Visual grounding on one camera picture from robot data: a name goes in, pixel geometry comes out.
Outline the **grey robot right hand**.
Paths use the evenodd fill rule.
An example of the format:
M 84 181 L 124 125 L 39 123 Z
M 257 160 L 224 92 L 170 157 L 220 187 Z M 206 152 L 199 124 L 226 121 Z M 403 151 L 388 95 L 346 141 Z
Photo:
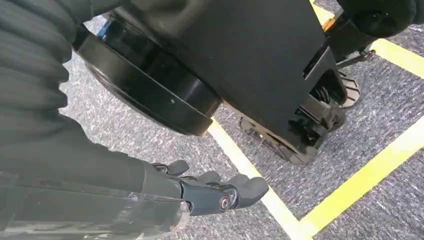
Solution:
M 188 164 L 149 163 L 89 140 L 71 118 L 3 120 L 3 240 L 138 240 L 182 230 L 190 217 L 248 208 L 262 177 L 186 176 Z

